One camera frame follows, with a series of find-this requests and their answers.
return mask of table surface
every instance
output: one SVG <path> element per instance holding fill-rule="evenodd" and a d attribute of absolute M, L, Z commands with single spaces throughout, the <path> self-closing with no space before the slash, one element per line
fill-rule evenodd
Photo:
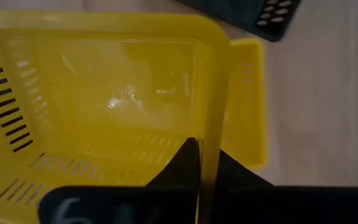
<path fill-rule="evenodd" d="M 0 9 L 200 12 L 174 0 L 0 0 Z M 225 22 L 231 39 L 250 37 Z M 303 0 L 286 36 L 264 42 L 274 184 L 358 186 L 358 0 Z"/>

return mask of yellow plastic basket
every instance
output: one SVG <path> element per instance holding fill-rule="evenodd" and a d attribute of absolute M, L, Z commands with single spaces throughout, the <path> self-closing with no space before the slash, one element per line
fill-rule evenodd
<path fill-rule="evenodd" d="M 213 185 L 228 55 L 199 16 L 0 11 L 0 222 L 63 185 L 143 186 L 189 136 Z"/>
<path fill-rule="evenodd" d="M 221 148 L 249 169 L 266 164 L 264 57 L 257 39 L 231 42 L 232 73 Z"/>

